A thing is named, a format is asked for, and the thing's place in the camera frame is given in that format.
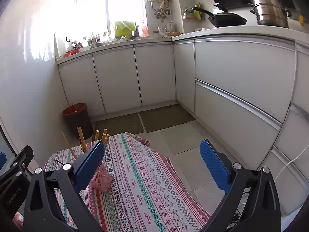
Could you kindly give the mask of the person's right hand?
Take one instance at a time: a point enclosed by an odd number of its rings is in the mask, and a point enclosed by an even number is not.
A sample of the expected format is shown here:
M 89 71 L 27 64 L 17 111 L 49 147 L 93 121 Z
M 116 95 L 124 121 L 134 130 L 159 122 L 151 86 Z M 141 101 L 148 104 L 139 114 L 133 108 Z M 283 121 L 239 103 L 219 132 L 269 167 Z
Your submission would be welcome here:
M 13 218 L 14 225 L 20 230 L 23 231 L 24 228 L 24 217 L 21 213 L 17 212 Z

